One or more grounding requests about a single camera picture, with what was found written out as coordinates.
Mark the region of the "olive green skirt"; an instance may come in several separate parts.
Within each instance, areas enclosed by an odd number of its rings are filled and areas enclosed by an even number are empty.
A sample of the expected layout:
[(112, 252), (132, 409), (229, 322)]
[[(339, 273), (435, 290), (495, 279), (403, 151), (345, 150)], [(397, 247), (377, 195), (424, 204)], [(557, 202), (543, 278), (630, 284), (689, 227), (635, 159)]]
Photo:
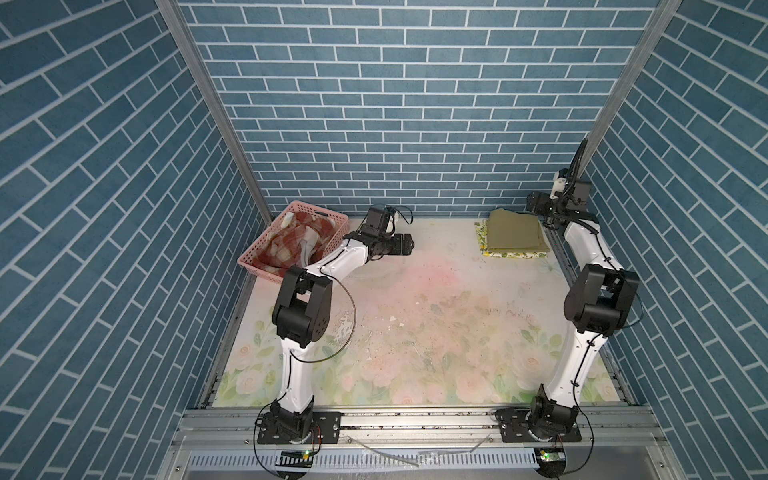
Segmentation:
[(486, 246), (490, 252), (538, 254), (550, 251), (537, 217), (497, 209), (486, 221)]

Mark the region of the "red patterned skirt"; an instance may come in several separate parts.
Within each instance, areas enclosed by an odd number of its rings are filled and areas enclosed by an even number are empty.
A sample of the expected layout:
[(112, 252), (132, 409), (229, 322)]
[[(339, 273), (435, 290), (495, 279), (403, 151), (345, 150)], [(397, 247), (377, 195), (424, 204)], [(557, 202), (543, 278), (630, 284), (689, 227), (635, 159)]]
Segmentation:
[(317, 213), (289, 212), (257, 250), (251, 264), (283, 277), (292, 266), (304, 268), (320, 260), (335, 232), (333, 219)]

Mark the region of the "lemon print skirt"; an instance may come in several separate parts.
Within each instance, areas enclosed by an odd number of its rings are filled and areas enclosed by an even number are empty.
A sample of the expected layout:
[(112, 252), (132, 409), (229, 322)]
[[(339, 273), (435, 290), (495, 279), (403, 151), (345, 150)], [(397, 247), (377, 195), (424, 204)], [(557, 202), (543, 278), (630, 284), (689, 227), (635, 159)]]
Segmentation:
[(487, 226), (486, 220), (480, 220), (474, 223), (476, 239), (479, 245), (480, 253), (485, 257), (492, 258), (510, 258), (510, 259), (538, 259), (544, 258), (550, 252), (547, 243), (544, 248), (534, 249), (532, 251), (495, 251), (491, 250), (487, 244)]

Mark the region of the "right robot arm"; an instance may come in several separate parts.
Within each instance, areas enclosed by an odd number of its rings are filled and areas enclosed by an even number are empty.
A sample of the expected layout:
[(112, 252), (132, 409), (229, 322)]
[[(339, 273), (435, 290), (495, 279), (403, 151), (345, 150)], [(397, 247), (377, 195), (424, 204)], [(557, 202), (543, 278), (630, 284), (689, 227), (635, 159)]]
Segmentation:
[(564, 170), (548, 194), (535, 192), (528, 207), (547, 227), (562, 227), (581, 271), (563, 305), (571, 323), (553, 378), (541, 385), (528, 414), (532, 436), (549, 441), (570, 434), (592, 364), (607, 340), (627, 324), (639, 277), (623, 268), (607, 246), (597, 217), (587, 211), (589, 182)]

